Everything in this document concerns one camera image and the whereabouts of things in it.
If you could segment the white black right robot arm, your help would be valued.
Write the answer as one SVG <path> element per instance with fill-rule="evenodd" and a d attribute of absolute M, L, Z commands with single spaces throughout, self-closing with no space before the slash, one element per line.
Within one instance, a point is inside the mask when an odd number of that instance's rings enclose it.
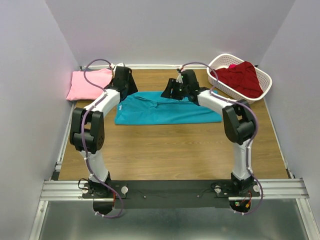
<path fill-rule="evenodd" d="M 251 146 L 257 135 L 257 117 L 245 100 L 232 100 L 200 87 L 193 70 L 178 72 L 177 78 L 169 78 L 161 97 L 188 101 L 208 108 L 222 117 L 224 133 L 233 143 L 234 166 L 231 173 L 230 191 L 241 196 L 254 184 L 251 167 Z"/>

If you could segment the teal t-shirt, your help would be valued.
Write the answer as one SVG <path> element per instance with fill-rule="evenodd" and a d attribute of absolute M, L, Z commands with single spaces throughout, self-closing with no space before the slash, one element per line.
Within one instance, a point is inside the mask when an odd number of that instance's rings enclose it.
<path fill-rule="evenodd" d="M 220 114 L 188 101 L 161 97 L 160 91 L 129 95 L 116 107 L 116 125 L 177 125 L 220 123 Z"/>

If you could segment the dark red t-shirt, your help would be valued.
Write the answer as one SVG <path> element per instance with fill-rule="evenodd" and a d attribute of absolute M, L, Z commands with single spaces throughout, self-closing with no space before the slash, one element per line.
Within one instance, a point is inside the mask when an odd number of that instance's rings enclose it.
<path fill-rule="evenodd" d="M 236 67 L 229 69 L 220 68 L 210 70 L 210 74 L 215 78 L 249 98 L 257 98 L 263 93 L 259 86 L 259 81 L 255 67 L 248 61 L 244 61 Z"/>

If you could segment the folded pink t-shirt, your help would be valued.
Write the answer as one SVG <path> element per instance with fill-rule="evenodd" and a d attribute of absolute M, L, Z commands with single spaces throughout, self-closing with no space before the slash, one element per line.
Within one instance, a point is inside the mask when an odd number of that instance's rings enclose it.
<path fill-rule="evenodd" d="M 86 72 L 86 78 L 93 84 L 104 88 L 112 80 L 112 71 L 103 68 Z M 82 71 L 74 71 L 71 78 L 71 87 L 66 97 L 67 101 L 95 100 L 103 90 L 88 83 Z"/>

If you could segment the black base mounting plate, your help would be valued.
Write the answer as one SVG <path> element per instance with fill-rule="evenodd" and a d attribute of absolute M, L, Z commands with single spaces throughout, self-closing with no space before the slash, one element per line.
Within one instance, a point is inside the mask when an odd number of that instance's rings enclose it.
<path fill-rule="evenodd" d="M 79 189 L 84 199 L 93 199 L 93 205 L 102 209 L 229 208 L 231 201 L 260 196 L 255 182 L 240 186 L 230 179 L 108 180 L 107 184 L 119 195 L 91 180 Z"/>

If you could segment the aluminium table frame rail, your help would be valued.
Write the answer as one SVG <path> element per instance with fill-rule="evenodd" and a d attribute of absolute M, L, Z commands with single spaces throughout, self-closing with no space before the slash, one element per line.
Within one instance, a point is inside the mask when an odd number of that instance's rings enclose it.
<path fill-rule="evenodd" d="M 309 194 L 303 179 L 261 179 L 263 198 L 308 199 Z M 81 201 L 83 193 L 77 181 L 45 181 L 40 194 L 41 201 Z"/>

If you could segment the magenta garment in basket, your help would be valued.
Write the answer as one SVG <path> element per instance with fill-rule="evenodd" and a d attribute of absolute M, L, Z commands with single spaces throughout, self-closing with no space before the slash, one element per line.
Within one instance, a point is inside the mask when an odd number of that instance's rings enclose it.
<path fill-rule="evenodd" d="M 230 64 L 228 68 L 232 69 L 232 68 L 235 68 L 236 66 L 237 66 L 236 64 Z"/>

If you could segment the white plastic laundry basket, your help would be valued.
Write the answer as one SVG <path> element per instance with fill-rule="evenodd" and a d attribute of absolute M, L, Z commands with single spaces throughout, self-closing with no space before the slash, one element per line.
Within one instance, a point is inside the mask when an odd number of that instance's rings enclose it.
<path fill-rule="evenodd" d="M 232 64 L 239 65 L 243 62 L 244 62 L 244 60 L 242 60 L 232 54 L 223 53 L 223 54 L 220 54 L 217 57 L 215 57 L 209 63 L 209 66 L 212 67 L 214 70 L 218 70 L 221 68 L 227 68 Z M 270 88 L 273 84 L 271 77 L 267 73 L 265 73 L 264 71 L 255 67 L 255 72 L 257 75 L 258 83 L 259 83 L 259 86 L 260 86 L 261 90 L 263 91 L 263 93 L 259 97 L 251 98 L 251 97 L 247 97 L 247 96 L 243 95 L 242 93 L 234 90 L 233 88 L 227 86 L 226 84 L 222 83 L 220 80 L 217 82 L 217 79 L 211 75 L 211 70 L 209 68 L 206 69 L 206 72 L 208 74 L 209 83 L 211 85 L 213 85 L 215 88 L 217 88 L 218 90 L 222 91 L 223 93 L 225 93 L 226 95 L 230 96 L 231 98 L 233 98 L 235 100 L 245 99 L 248 101 L 249 104 L 252 104 L 256 101 L 262 100 L 266 96 L 266 94 L 268 93 L 268 91 L 270 90 Z"/>

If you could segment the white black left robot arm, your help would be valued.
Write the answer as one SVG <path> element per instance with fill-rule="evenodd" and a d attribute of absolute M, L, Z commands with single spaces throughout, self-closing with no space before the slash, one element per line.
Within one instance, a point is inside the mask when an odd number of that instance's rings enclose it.
<path fill-rule="evenodd" d="M 81 189 L 86 198 L 111 198 L 110 173 L 105 166 L 101 148 L 105 141 L 106 115 L 125 100 L 138 92 L 132 70 L 116 65 L 111 82 L 100 96 L 84 108 L 76 107 L 72 112 L 69 141 L 84 158 L 88 170 L 88 180 Z"/>

